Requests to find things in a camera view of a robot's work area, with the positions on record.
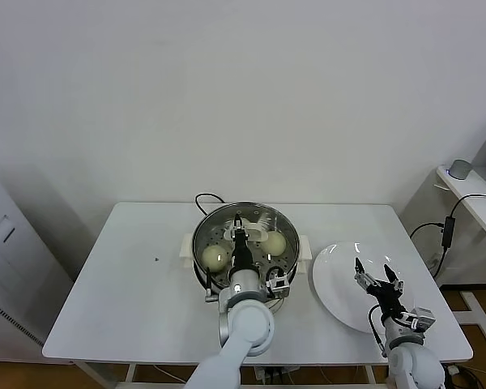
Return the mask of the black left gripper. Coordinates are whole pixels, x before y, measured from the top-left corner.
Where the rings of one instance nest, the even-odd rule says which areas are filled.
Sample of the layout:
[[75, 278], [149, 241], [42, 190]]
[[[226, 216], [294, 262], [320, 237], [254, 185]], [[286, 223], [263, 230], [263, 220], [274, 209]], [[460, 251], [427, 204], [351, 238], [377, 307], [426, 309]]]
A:
[[[241, 231], [240, 240], [237, 240], [237, 234]], [[245, 220], [239, 215], [235, 215], [232, 226], [232, 240], [235, 241], [234, 251], [232, 252], [232, 268], [230, 273], [240, 270], [253, 270], [254, 260], [250, 249], [247, 246], [248, 233], [245, 227]]]

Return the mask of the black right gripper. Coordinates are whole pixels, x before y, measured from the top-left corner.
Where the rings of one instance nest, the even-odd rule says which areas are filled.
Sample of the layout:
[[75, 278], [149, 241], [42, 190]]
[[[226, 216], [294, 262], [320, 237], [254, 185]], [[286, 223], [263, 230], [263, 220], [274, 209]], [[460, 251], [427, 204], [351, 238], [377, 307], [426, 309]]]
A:
[[367, 294], [377, 299], [382, 311], [382, 321], [386, 321], [388, 318], [401, 319], [403, 313], [407, 311], [399, 301], [404, 289], [404, 281], [400, 280], [397, 273], [387, 264], [384, 264], [383, 267], [389, 282], [375, 280], [365, 271], [360, 259], [355, 257], [354, 279], [364, 291], [367, 291]]

